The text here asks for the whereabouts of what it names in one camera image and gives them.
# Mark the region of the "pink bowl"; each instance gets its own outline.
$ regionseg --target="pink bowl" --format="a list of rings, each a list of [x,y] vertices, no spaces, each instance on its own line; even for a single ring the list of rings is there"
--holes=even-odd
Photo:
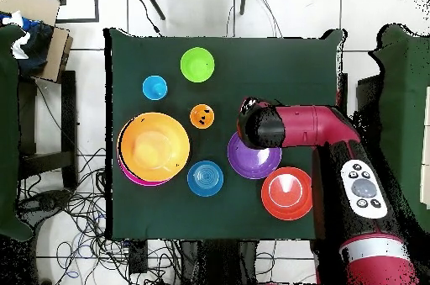
[[[139,179],[135,175],[133,175],[131,172],[127,170],[127,168],[124,166],[124,164],[121,162],[121,160],[118,158],[119,166],[121,166],[121,169],[123,170],[123,173],[126,177],[128,177],[129,180],[132,182],[143,185],[143,186],[158,186],[161,184],[164,184],[165,182],[168,182],[170,179],[164,180],[163,182],[147,182],[146,180]]]

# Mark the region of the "blue bowl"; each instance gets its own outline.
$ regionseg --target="blue bowl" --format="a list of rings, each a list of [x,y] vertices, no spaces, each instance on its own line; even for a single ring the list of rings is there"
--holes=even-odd
[[[215,195],[223,187],[224,175],[221,168],[212,161],[199,161],[188,172],[188,186],[204,198]]]
[[[161,76],[150,76],[144,80],[142,89],[147,98],[152,101],[158,101],[167,94],[167,83]]]

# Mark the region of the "purple bowl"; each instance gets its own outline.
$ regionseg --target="purple bowl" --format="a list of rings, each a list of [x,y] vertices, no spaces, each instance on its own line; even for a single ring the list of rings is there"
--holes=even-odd
[[[242,177],[262,179],[279,166],[282,149],[250,149],[240,140],[236,132],[228,142],[227,156],[232,168]]]
[[[168,182],[170,180],[170,179],[167,179],[167,180],[164,180],[163,182],[147,182],[146,180],[142,180],[142,179],[136,177],[135,175],[133,175],[131,172],[129,172],[119,158],[118,158],[118,164],[121,167],[121,169],[123,170],[123,173],[125,174],[125,176],[128,177],[129,180],[131,180],[132,182],[134,182],[138,185],[158,186],[158,185],[164,184],[165,182]]]

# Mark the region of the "small orange bowl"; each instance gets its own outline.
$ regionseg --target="small orange bowl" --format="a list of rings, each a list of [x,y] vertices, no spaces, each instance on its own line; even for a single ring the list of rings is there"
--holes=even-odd
[[[191,123],[198,129],[209,128],[214,119],[215,113],[206,104],[198,104],[190,112]]]

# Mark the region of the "large orange bowl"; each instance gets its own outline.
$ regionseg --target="large orange bowl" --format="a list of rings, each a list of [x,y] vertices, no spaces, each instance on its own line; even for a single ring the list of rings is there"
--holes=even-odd
[[[185,166],[190,140],[184,127],[162,113],[142,113],[118,137],[118,153],[127,170],[147,182],[163,182]]]

